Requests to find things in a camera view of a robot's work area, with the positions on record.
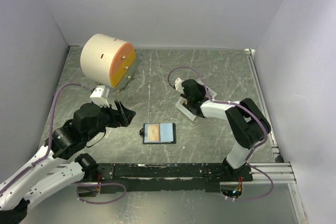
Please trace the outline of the orange credit card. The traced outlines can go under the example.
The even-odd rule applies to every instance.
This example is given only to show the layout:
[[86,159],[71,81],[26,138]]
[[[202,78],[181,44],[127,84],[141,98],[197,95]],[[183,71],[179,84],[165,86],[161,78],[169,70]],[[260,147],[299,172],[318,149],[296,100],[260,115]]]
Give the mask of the orange credit card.
[[160,125],[149,124],[147,133],[148,142],[160,142]]

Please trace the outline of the white card tray box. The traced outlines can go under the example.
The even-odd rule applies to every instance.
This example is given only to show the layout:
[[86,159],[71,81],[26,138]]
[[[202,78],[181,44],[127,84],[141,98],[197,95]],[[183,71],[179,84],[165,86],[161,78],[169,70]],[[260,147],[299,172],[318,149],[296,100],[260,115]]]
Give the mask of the white card tray box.
[[[217,93],[209,88],[209,93],[211,95],[211,98],[215,98],[217,96]],[[191,111],[188,110],[186,106],[187,100],[183,97],[179,97],[177,103],[176,103],[176,108],[180,110],[185,116],[187,116],[191,121],[194,121],[196,119],[196,115],[194,115]]]

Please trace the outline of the black card holder wallet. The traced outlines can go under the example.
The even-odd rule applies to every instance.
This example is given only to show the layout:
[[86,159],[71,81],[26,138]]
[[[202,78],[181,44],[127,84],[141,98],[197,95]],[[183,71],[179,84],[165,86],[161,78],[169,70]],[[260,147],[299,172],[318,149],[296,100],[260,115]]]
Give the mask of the black card holder wallet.
[[[160,142],[148,142],[147,133],[149,124],[160,125]],[[176,124],[175,123],[145,123],[139,130],[143,144],[175,144],[176,143]]]

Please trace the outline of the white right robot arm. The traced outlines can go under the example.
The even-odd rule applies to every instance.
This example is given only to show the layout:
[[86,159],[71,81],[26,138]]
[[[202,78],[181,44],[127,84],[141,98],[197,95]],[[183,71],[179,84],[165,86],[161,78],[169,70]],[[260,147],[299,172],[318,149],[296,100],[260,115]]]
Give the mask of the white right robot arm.
[[199,117],[223,119],[229,123],[236,143],[224,158],[219,174],[227,180],[235,180],[254,149],[270,133],[269,122],[250,98],[237,102],[216,100],[213,90],[194,79],[177,78],[174,88],[181,96],[176,107],[191,121]]

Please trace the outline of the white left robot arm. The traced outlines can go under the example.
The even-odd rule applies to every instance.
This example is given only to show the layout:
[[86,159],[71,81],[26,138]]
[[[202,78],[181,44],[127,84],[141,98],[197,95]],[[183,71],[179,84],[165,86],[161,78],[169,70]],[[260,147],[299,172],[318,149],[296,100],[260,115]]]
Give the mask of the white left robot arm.
[[84,149],[87,143],[107,128],[127,127],[136,112],[115,101],[100,107],[85,103],[73,118],[52,132],[45,144],[10,179],[1,184],[1,223],[20,223],[34,204],[79,181],[98,178],[98,164],[87,153],[80,154],[65,169],[50,176],[49,171]]

